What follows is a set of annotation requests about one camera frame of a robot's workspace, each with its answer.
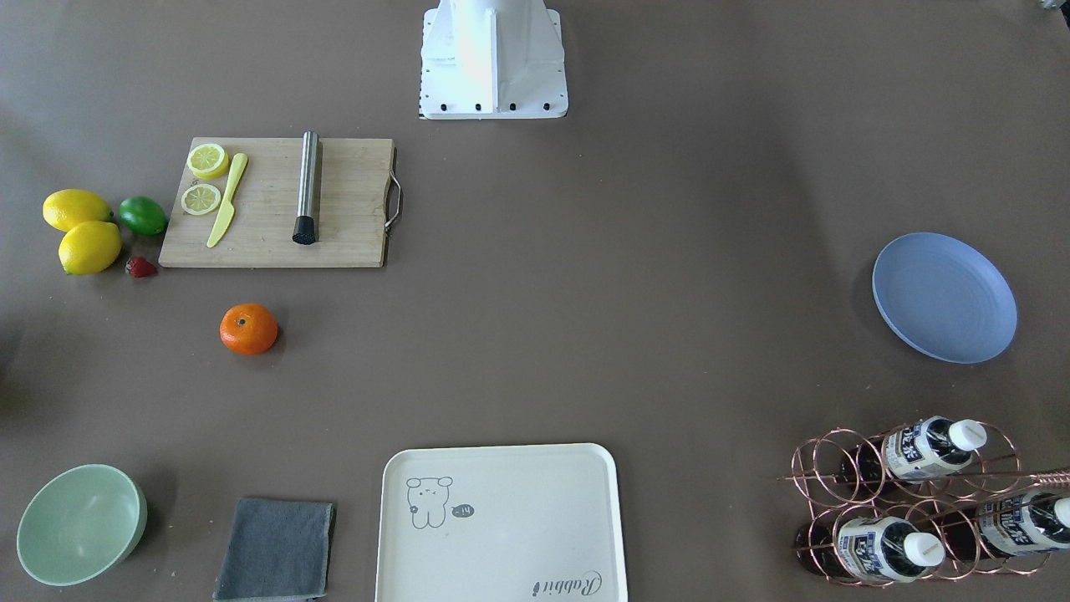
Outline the tea bottle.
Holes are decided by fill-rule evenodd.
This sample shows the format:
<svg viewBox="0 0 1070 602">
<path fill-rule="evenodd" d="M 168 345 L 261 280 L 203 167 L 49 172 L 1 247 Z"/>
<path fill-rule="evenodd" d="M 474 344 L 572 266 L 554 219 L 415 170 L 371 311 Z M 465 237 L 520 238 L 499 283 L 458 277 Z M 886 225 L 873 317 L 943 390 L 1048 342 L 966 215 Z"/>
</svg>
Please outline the tea bottle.
<svg viewBox="0 0 1070 602">
<path fill-rule="evenodd" d="M 858 514 L 805 523 L 792 549 L 808 572 L 849 585 L 912 583 L 946 559 L 941 538 L 906 519 Z"/>
<path fill-rule="evenodd" d="M 987 443 L 987 427 L 973 419 L 930 416 L 885 435 L 870 437 L 840 462 L 834 480 L 878 494 L 956 475 Z"/>
<path fill-rule="evenodd" d="M 1041 555 L 1069 547 L 1069 499 L 1046 489 L 951 511 L 934 525 L 967 561 Z"/>
</svg>

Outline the cream rabbit tray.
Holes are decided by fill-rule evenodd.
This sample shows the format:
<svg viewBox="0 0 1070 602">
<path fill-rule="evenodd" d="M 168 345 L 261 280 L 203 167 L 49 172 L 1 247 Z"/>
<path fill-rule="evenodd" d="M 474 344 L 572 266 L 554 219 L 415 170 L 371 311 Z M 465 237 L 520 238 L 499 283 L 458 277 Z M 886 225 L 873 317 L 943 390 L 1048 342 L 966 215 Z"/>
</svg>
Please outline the cream rabbit tray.
<svg viewBox="0 0 1070 602">
<path fill-rule="evenodd" d="M 626 601 L 614 458 L 588 442 L 394 454 L 374 598 Z"/>
</svg>

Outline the bamboo cutting board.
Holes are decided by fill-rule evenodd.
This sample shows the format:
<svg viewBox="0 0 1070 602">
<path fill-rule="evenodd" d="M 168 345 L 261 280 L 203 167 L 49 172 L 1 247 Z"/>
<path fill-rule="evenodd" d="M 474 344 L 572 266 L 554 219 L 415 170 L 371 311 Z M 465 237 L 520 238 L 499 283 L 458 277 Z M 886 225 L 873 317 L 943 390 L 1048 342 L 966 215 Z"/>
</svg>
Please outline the bamboo cutting board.
<svg viewBox="0 0 1070 602">
<path fill-rule="evenodd" d="M 160 264 L 168 268 L 379 268 L 385 263 L 386 223 L 397 217 L 389 201 L 392 140 L 324 138 L 318 145 L 317 240 L 292 240 L 299 210 L 299 138 L 215 137 L 248 165 L 238 183 L 234 216 L 215 247 L 207 246 L 214 214 L 192 216 L 175 202 Z"/>
</svg>

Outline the yellow lemon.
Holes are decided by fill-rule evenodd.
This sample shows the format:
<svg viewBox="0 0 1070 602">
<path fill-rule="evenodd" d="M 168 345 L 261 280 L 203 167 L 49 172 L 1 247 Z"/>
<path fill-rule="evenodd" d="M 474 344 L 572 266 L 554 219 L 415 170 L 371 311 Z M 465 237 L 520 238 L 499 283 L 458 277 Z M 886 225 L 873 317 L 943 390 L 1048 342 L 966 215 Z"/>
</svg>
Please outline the yellow lemon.
<svg viewBox="0 0 1070 602">
<path fill-rule="evenodd" d="M 81 222 L 65 233 L 58 248 L 61 266 L 68 275 L 100 273 L 114 263 L 122 250 L 114 222 Z"/>
<path fill-rule="evenodd" d="M 46 197 L 42 216 L 46 223 L 61 232 L 68 232 L 81 222 L 110 222 L 112 210 L 95 192 L 83 188 L 64 188 Z"/>
</svg>

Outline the blue plate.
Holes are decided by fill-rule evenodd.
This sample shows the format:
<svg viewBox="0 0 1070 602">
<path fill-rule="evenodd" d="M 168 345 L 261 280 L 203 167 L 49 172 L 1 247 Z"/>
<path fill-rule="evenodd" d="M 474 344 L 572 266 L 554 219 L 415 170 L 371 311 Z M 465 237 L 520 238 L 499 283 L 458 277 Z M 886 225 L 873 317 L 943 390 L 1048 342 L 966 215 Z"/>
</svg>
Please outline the blue plate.
<svg viewBox="0 0 1070 602">
<path fill-rule="evenodd" d="M 911 232 L 886 244 L 871 277 L 878 315 L 926 357 L 987 362 L 1011 346 L 1017 297 L 985 254 L 956 237 Z"/>
</svg>

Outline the steel muddler black tip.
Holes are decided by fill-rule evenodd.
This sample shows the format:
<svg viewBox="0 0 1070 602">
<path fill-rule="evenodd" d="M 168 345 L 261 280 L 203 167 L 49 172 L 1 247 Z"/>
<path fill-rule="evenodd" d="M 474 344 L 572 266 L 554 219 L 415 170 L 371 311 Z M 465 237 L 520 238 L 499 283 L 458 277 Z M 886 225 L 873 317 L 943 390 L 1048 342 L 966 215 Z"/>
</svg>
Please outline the steel muddler black tip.
<svg viewBox="0 0 1070 602">
<path fill-rule="evenodd" d="M 306 130 L 299 157 L 299 200 L 292 241 L 299 245 L 317 242 L 316 201 L 318 195 L 318 133 Z"/>
</svg>

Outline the tea bottle lower outer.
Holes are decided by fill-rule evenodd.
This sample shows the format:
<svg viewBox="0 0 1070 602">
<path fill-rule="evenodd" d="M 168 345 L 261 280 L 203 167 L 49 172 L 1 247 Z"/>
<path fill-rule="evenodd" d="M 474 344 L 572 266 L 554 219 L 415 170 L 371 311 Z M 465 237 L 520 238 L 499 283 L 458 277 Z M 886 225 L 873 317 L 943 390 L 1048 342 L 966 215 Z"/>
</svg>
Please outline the tea bottle lower outer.
<svg viewBox="0 0 1070 602">
<path fill-rule="evenodd" d="M 967 561 L 1041 555 L 1069 547 L 1069 499 L 1046 489 L 951 511 L 934 525 Z"/>
</svg>

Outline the green bowl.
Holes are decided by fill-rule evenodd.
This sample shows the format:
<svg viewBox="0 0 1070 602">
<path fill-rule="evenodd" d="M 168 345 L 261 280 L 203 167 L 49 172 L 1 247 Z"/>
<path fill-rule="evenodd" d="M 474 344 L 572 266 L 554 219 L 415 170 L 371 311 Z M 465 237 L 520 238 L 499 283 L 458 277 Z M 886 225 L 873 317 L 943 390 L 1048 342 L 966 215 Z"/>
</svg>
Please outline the green bowl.
<svg viewBox="0 0 1070 602">
<path fill-rule="evenodd" d="M 78 585 L 126 560 L 146 522 L 146 494 L 125 472 L 105 464 L 70 468 L 28 503 L 17 557 L 39 583 Z"/>
</svg>

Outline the lemon half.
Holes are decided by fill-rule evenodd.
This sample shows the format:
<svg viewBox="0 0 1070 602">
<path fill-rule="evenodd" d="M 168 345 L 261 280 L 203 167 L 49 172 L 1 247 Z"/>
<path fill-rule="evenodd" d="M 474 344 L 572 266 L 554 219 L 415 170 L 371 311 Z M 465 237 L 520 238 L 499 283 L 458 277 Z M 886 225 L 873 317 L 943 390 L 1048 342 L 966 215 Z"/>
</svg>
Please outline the lemon half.
<svg viewBox="0 0 1070 602">
<path fill-rule="evenodd" d="M 230 156 L 217 142 L 203 142 L 192 148 L 185 164 L 194 177 L 211 180 L 229 171 Z"/>
</svg>

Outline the orange mandarin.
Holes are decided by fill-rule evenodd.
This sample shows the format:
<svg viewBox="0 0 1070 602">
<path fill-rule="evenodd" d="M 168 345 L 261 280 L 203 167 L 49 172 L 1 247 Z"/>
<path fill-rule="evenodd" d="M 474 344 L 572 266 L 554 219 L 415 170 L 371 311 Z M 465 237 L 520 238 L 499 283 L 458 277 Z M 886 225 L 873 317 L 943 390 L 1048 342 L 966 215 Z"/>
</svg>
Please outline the orange mandarin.
<svg viewBox="0 0 1070 602">
<path fill-rule="evenodd" d="M 221 343 L 230 351 L 259 355 L 274 346 L 279 327 L 268 306 L 238 304 L 224 313 L 218 331 Z"/>
</svg>

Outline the lemon slice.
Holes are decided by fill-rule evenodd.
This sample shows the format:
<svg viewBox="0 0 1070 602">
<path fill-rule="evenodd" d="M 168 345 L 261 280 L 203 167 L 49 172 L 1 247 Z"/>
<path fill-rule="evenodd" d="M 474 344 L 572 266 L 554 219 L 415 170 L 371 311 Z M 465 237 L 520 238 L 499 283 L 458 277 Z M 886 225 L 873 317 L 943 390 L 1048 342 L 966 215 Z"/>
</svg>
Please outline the lemon slice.
<svg viewBox="0 0 1070 602">
<path fill-rule="evenodd" d="M 195 184 L 182 194 L 180 204 L 190 216 L 207 216 L 221 205 L 221 191 L 211 184 Z"/>
</svg>

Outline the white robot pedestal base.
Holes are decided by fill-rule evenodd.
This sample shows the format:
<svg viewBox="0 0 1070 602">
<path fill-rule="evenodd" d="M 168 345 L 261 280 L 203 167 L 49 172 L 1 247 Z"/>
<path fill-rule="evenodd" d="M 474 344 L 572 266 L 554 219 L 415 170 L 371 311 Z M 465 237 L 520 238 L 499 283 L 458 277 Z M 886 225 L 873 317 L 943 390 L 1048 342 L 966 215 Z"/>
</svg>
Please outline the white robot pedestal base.
<svg viewBox="0 0 1070 602">
<path fill-rule="evenodd" d="M 568 113 L 561 15 L 542 1 L 440 1 L 421 24 L 421 119 Z"/>
</svg>

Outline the yellow plastic knife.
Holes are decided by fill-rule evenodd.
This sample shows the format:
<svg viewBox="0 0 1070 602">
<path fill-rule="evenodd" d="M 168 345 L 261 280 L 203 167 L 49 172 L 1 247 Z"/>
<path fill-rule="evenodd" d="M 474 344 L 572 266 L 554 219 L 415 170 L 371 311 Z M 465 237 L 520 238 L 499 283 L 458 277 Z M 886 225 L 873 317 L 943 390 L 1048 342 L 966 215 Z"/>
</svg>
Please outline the yellow plastic knife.
<svg viewBox="0 0 1070 602">
<path fill-rule="evenodd" d="M 221 237 L 226 235 L 234 216 L 236 216 L 236 207 L 233 205 L 233 199 L 247 164 L 248 157 L 245 153 L 238 152 L 231 159 L 225 190 L 221 192 L 221 205 L 217 209 L 217 218 L 215 218 L 210 235 L 207 237 L 207 247 L 209 248 L 217 246 Z"/>
</svg>

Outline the green lime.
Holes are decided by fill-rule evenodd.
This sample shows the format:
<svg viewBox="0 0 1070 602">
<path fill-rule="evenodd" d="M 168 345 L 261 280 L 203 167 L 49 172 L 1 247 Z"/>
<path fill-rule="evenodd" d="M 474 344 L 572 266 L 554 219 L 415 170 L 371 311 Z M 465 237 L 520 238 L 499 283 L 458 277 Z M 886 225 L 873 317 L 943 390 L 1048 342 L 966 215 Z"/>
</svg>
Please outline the green lime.
<svg viewBox="0 0 1070 602">
<path fill-rule="evenodd" d="M 167 213 L 157 202 L 146 196 L 129 196 L 123 199 L 120 202 L 118 217 L 131 232 L 142 236 L 160 235 L 168 225 Z"/>
</svg>

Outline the tea bottle top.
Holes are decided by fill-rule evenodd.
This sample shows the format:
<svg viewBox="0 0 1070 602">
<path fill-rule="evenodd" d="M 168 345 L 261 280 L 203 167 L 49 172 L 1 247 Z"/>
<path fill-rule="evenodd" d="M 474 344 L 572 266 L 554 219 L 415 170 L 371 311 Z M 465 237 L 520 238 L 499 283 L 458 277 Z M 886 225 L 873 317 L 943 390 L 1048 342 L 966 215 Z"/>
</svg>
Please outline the tea bottle top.
<svg viewBox="0 0 1070 602">
<path fill-rule="evenodd" d="M 840 462 L 834 480 L 878 494 L 956 475 L 987 443 L 987 427 L 973 419 L 930 416 L 885 435 L 870 437 Z"/>
</svg>

